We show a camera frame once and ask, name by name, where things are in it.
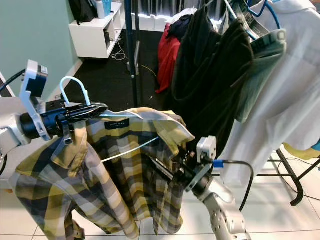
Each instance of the baseboard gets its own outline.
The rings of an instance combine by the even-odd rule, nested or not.
[[[81,59],[78,59],[75,62],[75,64],[70,68],[70,70],[66,73],[66,76],[73,77],[76,74],[76,72],[79,70],[79,68],[82,66],[82,64],[83,64],[83,61]],[[70,82],[69,79],[65,80],[63,82],[63,88],[65,88],[69,82]],[[60,87],[58,84],[58,86],[54,89],[54,91],[51,93],[51,95],[45,101],[46,102],[54,101],[54,100],[56,100],[56,96],[60,96],[60,94],[61,94],[61,90],[60,90]]]

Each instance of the yellow plaid shirt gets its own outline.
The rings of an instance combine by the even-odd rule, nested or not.
[[[168,184],[155,171],[148,156],[172,170],[178,146],[194,139],[176,115],[151,108],[134,108],[118,115],[77,123],[73,143],[49,141],[25,159],[10,183],[18,199],[49,240],[84,239],[72,220],[72,210],[107,234],[124,231],[139,235],[136,221],[153,218],[169,234],[181,225],[183,187]],[[159,136],[159,139],[103,164],[101,160],[125,153]]]

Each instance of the bottle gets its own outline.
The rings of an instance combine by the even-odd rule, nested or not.
[[[105,18],[105,7],[102,0],[96,0],[96,11],[98,12],[99,19]]]
[[[104,7],[104,15],[109,16],[111,13],[111,0],[102,0]]]

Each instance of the shelf unit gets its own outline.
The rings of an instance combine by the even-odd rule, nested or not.
[[[112,2],[111,13],[104,19],[94,18],[90,22],[76,21],[69,24],[69,30],[78,57],[108,59],[126,23],[125,8],[122,3]],[[109,33],[107,46],[105,33]]]

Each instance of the black floor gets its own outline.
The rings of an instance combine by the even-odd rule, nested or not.
[[[141,65],[144,65],[157,73],[158,44],[162,32],[141,31]],[[126,31],[121,33],[120,45],[128,56]],[[119,46],[113,49],[117,53]],[[91,102],[99,102],[108,105],[111,111],[118,112],[134,107],[133,87],[127,70],[127,59],[116,61],[115,59],[88,59],[84,60],[75,77],[82,81],[88,91]],[[166,93],[157,94],[159,87],[155,76],[146,68],[141,67],[142,84],[137,79],[137,92],[139,107],[148,107],[162,110]],[[65,88],[65,92],[71,102],[84,103],[80,87],[71,81]]]

